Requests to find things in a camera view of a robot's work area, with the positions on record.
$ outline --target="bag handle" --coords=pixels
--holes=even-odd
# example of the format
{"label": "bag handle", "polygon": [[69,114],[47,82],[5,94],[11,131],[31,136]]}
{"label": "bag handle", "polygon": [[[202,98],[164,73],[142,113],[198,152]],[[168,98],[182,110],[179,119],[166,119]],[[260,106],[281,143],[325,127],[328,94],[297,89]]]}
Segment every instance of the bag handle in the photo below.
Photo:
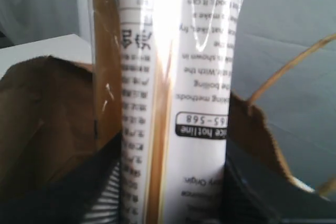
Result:
{"label": "bag handle", "polygon": [[332,34],[327,36],[326,38],[318,41],[314,45],[312,45],[310,48],[308,48],[306,51],[303,51],[298,56],[296,56],[294,59],[286,63],[282,68],[280,68],[278,71],[276,71],[264,84],[260,86],[259,89],[257,89],[251,97],[247,100],[247,107],[248,107],[248,114],[252,114],[252,105],[253,103],[269,88],[271,87],[280,77],[282,77],[289,69],[295,67],[298,63],[303,61],[307,56],[312,54],[313,52],[316,52],[318,49],[324,47],[329,42],[336,40],[336,34]]}
{"label": "bag handle", "polygon": [[[298,63],[303,61],[307,56],[316,52],[318,49],[324,47],[326,44],[336,40],[336,34],[329,35],[322,40],[319,40],[317,43],[312,45],[306,51],[303,51],[294,59],[286,63],[282,68],[276,71],[264,84],[257,89],[251,97],[246,101],[247,102],[247,113],[249,116],[252,115],[252,105],[253,103],[269,88],[271,87],[280,77],[282,77],[288,70],[295,67]],[[316,190],[317,194],[320,196],[326,196],[327,194],[336,190],[336,176],[332,177],[326,183],[319,186]]]}

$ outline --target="white table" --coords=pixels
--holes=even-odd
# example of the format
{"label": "white table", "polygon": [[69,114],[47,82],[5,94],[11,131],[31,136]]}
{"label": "white table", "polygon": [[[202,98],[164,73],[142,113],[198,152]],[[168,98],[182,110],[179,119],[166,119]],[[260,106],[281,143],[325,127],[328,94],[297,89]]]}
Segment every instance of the white table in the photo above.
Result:
{"label": "white table", "polygon": [[0,78],[10,66],[18,62],[49,55],[64,60],[92,63],[90,44],[71,34],[0,49]]}

